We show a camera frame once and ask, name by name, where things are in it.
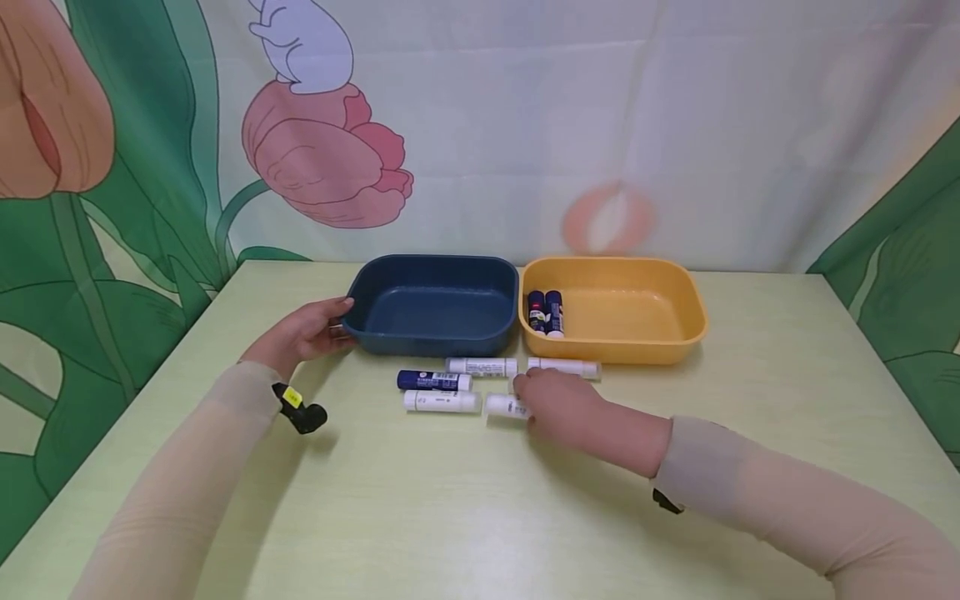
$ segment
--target yellow plastic tray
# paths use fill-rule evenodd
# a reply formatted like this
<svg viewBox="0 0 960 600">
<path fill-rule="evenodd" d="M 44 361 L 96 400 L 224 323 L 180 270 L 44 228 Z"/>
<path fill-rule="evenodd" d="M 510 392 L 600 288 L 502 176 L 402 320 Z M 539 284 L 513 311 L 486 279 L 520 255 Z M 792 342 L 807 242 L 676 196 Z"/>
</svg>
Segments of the yellow plastic tray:
<svg viewBox="0 0 960 600">
<path fill-rule="evenodd" d="M 625 365 L 673 365 L 707 334 L 707 312 L 689 271 L 668 260 L 606 256 L 539 258 L 520 276 L 520 325 L 536 356 Z M 557 290 L 564 336 L 527 323 L 526 297 Z"/>
</svg>

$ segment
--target plastic basin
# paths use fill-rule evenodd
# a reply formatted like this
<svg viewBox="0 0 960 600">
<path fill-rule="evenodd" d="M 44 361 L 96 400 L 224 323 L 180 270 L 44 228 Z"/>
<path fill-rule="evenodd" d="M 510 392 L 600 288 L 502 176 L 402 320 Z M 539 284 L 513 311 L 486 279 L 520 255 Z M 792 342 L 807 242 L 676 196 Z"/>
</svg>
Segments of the plastic basin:
<svg viewBox="0 0 960 600">
<path fill-rule="evenodd" d="M 707 334 L 707 312 L 689 271 L 656 258 L 545 257 L 520 281 L 523 338 L 537 356 L 628 365 L 679 363 Z M 526 322 L 526 295 L 558 290 L 564 337 Z"/>
<path fill-rule="evenodd" d="M 350 286 L 344 330 L 372 354 L 495 356 L 510 344 L 518 290 L 502 258 L 381 256 Z"/>
</svg>

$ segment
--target black clip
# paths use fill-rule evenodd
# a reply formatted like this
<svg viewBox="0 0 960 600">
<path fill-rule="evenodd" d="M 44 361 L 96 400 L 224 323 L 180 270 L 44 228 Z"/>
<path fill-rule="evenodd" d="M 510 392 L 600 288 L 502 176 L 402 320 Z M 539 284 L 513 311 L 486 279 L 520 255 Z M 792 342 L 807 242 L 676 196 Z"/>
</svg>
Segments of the black clip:
<svg viewBox="0 0 960 600">
<path fill-rule="evenodd" d="M 670 511 L 674 515 L 679 515 L 684 511 L 683 508 L 671 502 L 670 498 L 663 495 L 663 492 L 661 492 L 657 488 L 654 488 L 654 502 L 656 502 L 657 504 L 660 504 L 660 507 L 662 509 L 666 511 Z"/>
<path fill-rule="evenodd" d="M 326 410 L 320 404 L 303 405 L 303 397 L 285 383 L 273 386 L 276 399 L 280 401 L 280 414 L 293 423 L 301 434 L 313 433 L 326 423 Z"/>
</svg>

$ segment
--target arm sleeve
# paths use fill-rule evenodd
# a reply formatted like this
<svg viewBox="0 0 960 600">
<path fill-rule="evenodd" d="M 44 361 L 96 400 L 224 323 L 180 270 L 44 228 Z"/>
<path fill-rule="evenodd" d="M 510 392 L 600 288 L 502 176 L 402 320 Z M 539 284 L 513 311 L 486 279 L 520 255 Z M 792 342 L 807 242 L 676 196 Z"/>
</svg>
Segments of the arm sleeve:
<svg viewBox="0 0 960 600">
<path fill-rule="evenodd" d="M 715 423 L 674 418 L 654 485 L 812 568 L 838 600 L 960 598 L 960 553 L 929 521 Z"/>
<path fill-rule="evenodd" d="M 280 405 L 272 369 L 227 369 L 170 436 L 100 537 L 71 598 L 192 598 L 253 448 Z"/>
</svg>

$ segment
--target white glue stick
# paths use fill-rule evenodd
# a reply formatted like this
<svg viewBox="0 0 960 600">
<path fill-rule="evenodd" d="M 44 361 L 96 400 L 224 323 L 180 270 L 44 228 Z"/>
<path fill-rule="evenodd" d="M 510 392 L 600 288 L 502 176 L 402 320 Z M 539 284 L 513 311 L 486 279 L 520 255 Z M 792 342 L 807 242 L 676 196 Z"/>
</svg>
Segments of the white glue stick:
<svg viewBox="0 0 960 600">
<path fill-rule="evenodd" d="M 516 377 L 515 358 L 447 358 L 446 372 L 464 372 L 474 377 Z"/>
<path fill-rule="evenodd" d="M 403 408 L 415 413 L 479 413 L 473 392 L 410 390 L 403 393 Z"/>
<path fill-rule="evenodd" d="M 563 358 L 537 358 L 530 357 L 527 361 L 527 371 L 533 368 L 538 369 L 556 369 L 560 372 L 568 372 L 574 375 L 580 375 L 584 379 L 600 380 L 602 371 L 599 363 L 589 363 L 583 360 L 566 360 Z"/>
<path fill-rule="evenodd" d="M 510 419 L 529 419 L 530 409 L 523 402 L 516 399 L 516 396 L 507 396 L 506 394 L 487 394 L 487 402 L 484 404 L 484 413 L 489 417 L 508 417 Z"/>
</svg>

